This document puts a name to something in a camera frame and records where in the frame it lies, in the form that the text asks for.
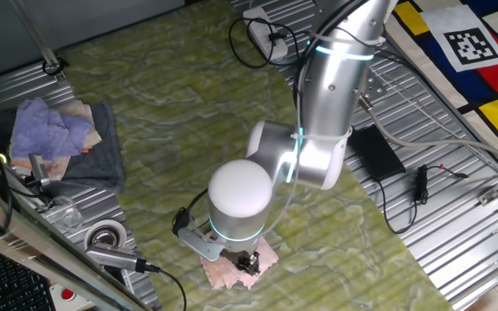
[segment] metal pole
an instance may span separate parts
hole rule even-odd
[[[34,40],[35,45],[40,49],[43,59],[48,64],[47,72],[51,73],[57,70],[60,66],[59,61],[57,60],[57,57],[53,53],[53,50],[51,50],[51,48],[49,47],[48,42],[43,37],[40,28],[35,23],[34,17],[28,11],[28,8],[26,7],[24,1],[9,0],[9,2],[15,9],[18,18],[20,18],[22,22],[22,25],[24,25],[26,31],[28,31],[28,33],[32,37],[32,40]],[[57,78],[57,82],[64,82],[67,80],[63,72],[57,73],[55,75],[55,78]]]
[[[6,209],[0,200],[0,227]],[[8,233],[0,237],[0,252],[104,310],[150,310],[27,206],[20,213],[13,213]]]

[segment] blue square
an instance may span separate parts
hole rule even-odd
[[[478,16],[484,16],[493,10],[498,10],[498,0],[467,0],[463,2]]]
[[[493,93],[480,80],[476,74],[476,70],[466,70],[457,73],[453,66],[447,60],[445,53],[432,37],[427,37],[423,40],[418,40],[419,46],[431,58],[431,61],[441,70],[449,79],[450,83],[463,94],[468,101],[482,101],[488,98]]]

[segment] folded towel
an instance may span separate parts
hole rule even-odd
[[[49,109],[41,98],[26,100],[16,112],[11,158],[26,159],[28,154],[36,153],[52,161],[79,155],[92,127],[85,117],[61,115]]]

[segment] black stripe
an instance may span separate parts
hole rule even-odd
[[[461,0],[461,3],[462,3],[462,4],[468,4],[468,1],[466,1],[466,0]],[[484,17],[484,16],[488,16],[488,15],[490,15],[490,14],[493,14],[493,13],[495,13],[495,12],[498,12],[498,8],[494,8],[494,9],[491,9],[491,10],[489,10],[489,11],[487,11],[487,12],[483,12],[481,16],[480,16],[480,15],[477,15],[475,12],[474,12],[474,14],[476,14],[478,17]]]

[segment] metal grating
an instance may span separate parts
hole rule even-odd
[[[308,40],[304,31],[310,29],[311,18],[316,9],[313,1],[253,1],[253,6],[262,6],[274,22],[283,23],[298,32],[298,46],[301,50],[304,48]],[[232,4],[237,10],[243,11],[248,9],[249,1],[234,0]],[[294,61],[294,42],[288,38],[286,43],[289,53],[282,61]],[[290,69],[281,68],[280,71],[289,81],[292,75]],[[434,98],[407,69],[391,61],[376,58],[373,71],[385,80],[382,82],[387,89],[383,98],[373,102],[374,109],[394,135],[408,141],[450,137],[452,134],[437,124],[440,123],[460,137],[473,139],[466,130],[469,126],[442,100]],[[36,96],[44,98],[51,105],[73,100],[70,85],[58,84],[42,73],[41,64],[0,77],[0,110],[19,105],[24,99]],[[417,104],[431,118],[405,98]],[[357,129],[372,123],[361,110],[355,111],[353,120]],[[481,206],[477,200],[477,196],[485,189],[498,183],[498,178],[495,177],[498,171],[463,146],[426,149],[392,147],[407,170],[406,174],[384,181],[387,213],[391,224],[396,228],[406,225],[409,220],[413,176],[419,165],[443,163],[448,168],[472,176],[466,181],[456,180],[442,171],[432,170],[428,186],[430,199],[427,205],[419,207],[415,226],[401,235],[411,253],[453,307],[466,308],[482,293],[498,284],[498,207],[494,210],[493,207]],[[376,204],[382,206],[379,187],[370,180],[351,150],[346,154],[346,163]],[[85,225],[101,219],[125,222],[122,208],[112,194],[89,189],[77,194],[74,199],[86,218]],[[81,245],[84,235],[85,230],[69,238]],[[127,245],[134,246],[130,232]],[[156,301],[155,292],[146,275],[132,273],[131,280],[136,292],[141,293],[139,295],[146,303]]]
[[[241,12],[249,9],[249,2],[233,0],[232,4]],[[263,7],[273,22],[285,24],[294,32],[309,30],[316,10],[310,0],[253,0],[253,8],[258,6]],[[298,34],[300,50],[307,40],[305,33]],[[294,42],[288,38],[286,43],[289,53],[282,61],[294,61]],[[293,72],[289,68],[278,70],[291,82]],[[387,89],[382,98],[374,100],[374,109],[385,127],[398,138],[416,142],[453,136],[475,139],[467,130],[470,126],[457,112],[440,98],[434,98],[408,69],[376,57],[372,71]],[[356,129],[372,123],[360,108],[355,111]],[[464,309],[498,284],[498,206],[482,206],[477,199],[498,183],[498,167],[486,164],[493,163],[489,155],[464,146],[411,149],[392,144],[392,148],[406,167],[405,174],[382,183],[386,190],[386,212],[395,228],[406,226],[410,220],[418,166],[442,163],[471,176],[459,180],[442,170],[431,170],[430,198],[426,205],[418,207],[415,225],[400,236],[453,308]],[[351,149],[345,161],[376,204],[382,206],[380,187],[370,179]]]
[[[38,63],[16,72],[0,76],[0,111],[17,107],[26,99],[43,98],[49,105],[64,105],[75,100],[72,87],[68,82],[58,83],[55,77],[46,75]],[[82,216],[84,224],[75,234],[64,232],[65,236],[84,250],[84,237],[89,227],[104,219],[114,219],[124,225],[128,232],[126,247],[134,248],[136,243],[125,222],[125,215],[117,197],[107,191],[87,189],[73,195]],[[145,304],[160,309],[156,292],[146,274],[130,272],[132,287],[135,294]]]

